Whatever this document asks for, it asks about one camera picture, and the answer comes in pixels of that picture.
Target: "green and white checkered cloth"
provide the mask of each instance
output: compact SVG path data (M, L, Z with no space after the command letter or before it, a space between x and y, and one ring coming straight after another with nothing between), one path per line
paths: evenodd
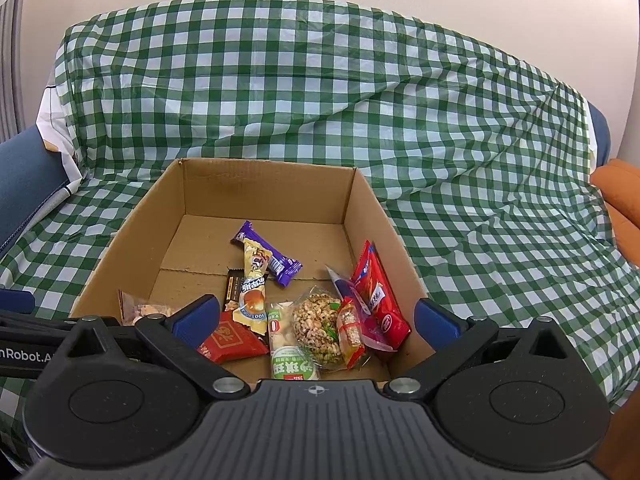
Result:
M640 278L588 183L584 100L526 62L351 4L178 0L71 27L56 91L86 178L0 267L37 316L66 316L177 157L357 166L436 302L552 316L612 404L635 386ZM27 384L3 386L2 441L24 456Z

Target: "curtain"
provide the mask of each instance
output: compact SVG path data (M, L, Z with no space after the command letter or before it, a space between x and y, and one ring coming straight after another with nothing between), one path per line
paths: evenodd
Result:
M0 7L0 142L25 127L20 90L20 15L22 0Z

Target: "red snack package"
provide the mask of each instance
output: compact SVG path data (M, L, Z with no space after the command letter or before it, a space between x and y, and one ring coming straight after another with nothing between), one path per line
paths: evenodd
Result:
M232 319L233 312L220 312L218 327L198 347L207 359L222 364L269 353L265 345L251 330Z
M411 332L411 328L402 317L378 254L368 240L364 244L351 281L368 304L388 343L394 350L398 350L402 341Z

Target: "silver bolt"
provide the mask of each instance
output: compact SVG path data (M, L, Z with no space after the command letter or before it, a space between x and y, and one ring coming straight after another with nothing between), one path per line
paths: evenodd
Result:
M411 377L398 377L389 383L389 388L396 394L414 394L420 389L420 383Z
M236 394L244 388L244 381L237 377L220 377L213 381L213 389L219 394Z

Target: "orange pillow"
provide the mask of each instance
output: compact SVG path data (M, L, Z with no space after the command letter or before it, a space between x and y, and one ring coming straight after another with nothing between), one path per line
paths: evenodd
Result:
M605 203L616 235L618 250L630 262L640 267L640 229L611 204Z
M600 188L604 200L640 227L640 170L619 159L599 167L591 183Z

